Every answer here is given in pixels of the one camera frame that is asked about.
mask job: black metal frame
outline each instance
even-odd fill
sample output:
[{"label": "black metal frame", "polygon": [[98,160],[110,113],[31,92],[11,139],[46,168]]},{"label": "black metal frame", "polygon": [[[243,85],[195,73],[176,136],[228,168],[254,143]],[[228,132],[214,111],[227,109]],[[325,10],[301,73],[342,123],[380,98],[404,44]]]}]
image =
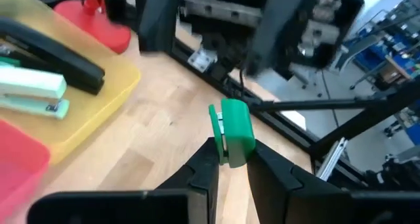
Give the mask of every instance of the black metal frame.
[{"label": "black metal frame", "polygon": [[[341,138],[352,139],[385,118],[397,113],[405,106],[420,98],[420,82],[412,82],[403,87],[397,94],[384,100],[345,100],[345,101],[307,101],[280,102],[261,104],[263,100],[244,89],[240,83],[232,79],[229,73],[234,69],[227,59],[219,59],[204,73],[196,70],[187,60],[193,50],[174,37],[177,13],[173,10],[178,6],[178,0],[136,0],[136,8],[128,6],[125,0],[105,0],[107,14],[114,22],[130,26],[139,36],[140,47],[147,51],[165,51],[185,68],[195,73],[202,80],[231,98],[240,98],[250,107],[252,115],[266,123],[273,130],[296,144],[311,156],[314,170],[322,163],[324,156]],[[166,3],[154,7],[154,3]],[[144,12],[145,6],[153,6]],[[317,138],[311,132],[299,127],[283,116],[277,110],[310,110],[310,109],[343,109],[366,108],[353,119],[344,123],[324,138]],[[335,184],[345,184],[342,187],[366,188],[363,174],[352,167],[349,161],[340,159],[330,181]]]},{"label": "black metal frame", "polygon": [[[230,70],[232,70],[231,66],[223,66],[222,63],[216,63],[208,71],[201,73],[187,62],[192,53],[193,50],[191,48],[179,39],[176,39],[172,51],[168,54],[227,97],[239,97],[242,88],[236,80],[228,75]],[[387,100],[311,101],[310,103],[303,101],[268,103],[265,105],[259,105],[263,100],[245,88],[244,94],[246,97],[242,100],[251,105],[250,112],[252,115],[307,152],[311,157],[312,168],[316,170],[320,167],[324,156],[328,153],[335,141],[338,141],[342,137],[348,140],[353,139],[355,136],[397,113],[415,100],[420,99],[420,91],[416,91],[415,88],[420,88],[420,81],[407,83],[397,94],[391,95]],[[366,109],[321,139],[317,138],[311,132],[302,129],[278,112],[279,109],[319,110],[332,108]],[[349,189],[368,188],[364,174],[350,165],[348,160],[342,158],[338,161],[329,181]]]}]

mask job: green block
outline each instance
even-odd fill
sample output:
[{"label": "green block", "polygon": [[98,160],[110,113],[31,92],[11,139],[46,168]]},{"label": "green block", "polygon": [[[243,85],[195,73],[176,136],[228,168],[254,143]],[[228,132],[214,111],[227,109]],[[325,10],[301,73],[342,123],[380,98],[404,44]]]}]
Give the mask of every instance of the green block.
[{"label": "green block", "polygon": [[236,99],[222,99],[222,129],[213,105],[210,105],[209,112],[220,164],[229,162],[231,168],[245,165],[255,149],[248,106]]}]

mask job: black cable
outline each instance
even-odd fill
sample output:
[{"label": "black cable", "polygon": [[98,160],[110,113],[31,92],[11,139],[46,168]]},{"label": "black cable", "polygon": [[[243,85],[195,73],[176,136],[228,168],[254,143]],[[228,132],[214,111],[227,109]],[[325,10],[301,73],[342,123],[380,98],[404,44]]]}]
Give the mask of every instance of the black cable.
[{"label": "black cable", "polygon": [[241,67],[241,69],[239,70],[239,81],[241,83],[241,97],[240,99],[243,101],[243,95],[245,94],[245,85],[243,83],[243,67]]},{"label": "black cable", "polygon": [[[321,70],[321,73],[322,73],[322,81],[324,82],[325,91],[327,92],[328,99],[331,100],[331,95],[329,94],[329,89],[328,89],[326,77],[324,76],[324,70]],[[335,125],[338,128],[340,125],[339,125],[339,121],[337,119],[337,114],[335,113],[334,109],[331,109],[331,111],[333,112]]]}]

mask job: translucent yellow tray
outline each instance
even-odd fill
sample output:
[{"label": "translucent yellow tray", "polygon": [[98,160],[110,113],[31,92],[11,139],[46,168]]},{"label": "translucent yellow tray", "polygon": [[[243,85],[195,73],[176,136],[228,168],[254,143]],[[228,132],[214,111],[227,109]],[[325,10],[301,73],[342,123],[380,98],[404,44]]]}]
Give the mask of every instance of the translucent yellow tray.
[{"label": "translucent yellow tray", "polygon": [[140,79],[138,69],[97,42],[38,0],[0,0],[0,16],[8,16],[43,32],[105,69],[105,84],[97,95],[68,87],[70,109],[62,120],[0,109],[0,119],[48,146],[51,163],[67,156],[127,99]]}]

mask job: wooden table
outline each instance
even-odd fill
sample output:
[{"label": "wooden table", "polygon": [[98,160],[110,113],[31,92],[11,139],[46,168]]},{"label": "wooden table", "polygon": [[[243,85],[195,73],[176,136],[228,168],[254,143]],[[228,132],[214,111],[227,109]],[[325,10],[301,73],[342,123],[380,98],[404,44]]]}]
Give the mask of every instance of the wooden table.
[{"label": "wooden table", "polygon": [[[177,36],[193,48],[199,45],[183,30]],[[61,190],[154,189],[213,136],[208,106],[220,110],[224,95],[164,54],[140,56],[136,37],[124,55],[142,72],[138,87],[114,116],[48,171],[32,201]],[[245,85],[263,99],[276,99],[252,81]],[[285,115],[305,126],[297,112]],[[310,171],[306,153],[258,119],[252,122],[256,138]],[[24,223],[28,207],[8,222]],[[220,168],[217,223],[258,223],[245,166]]]},{"label": "wooden table", "polygon": [[391,56],[387,55],[385,58],[386,63],[380,71],[380,75],[385,82],[403,83],[411,79],[411,76]]}]

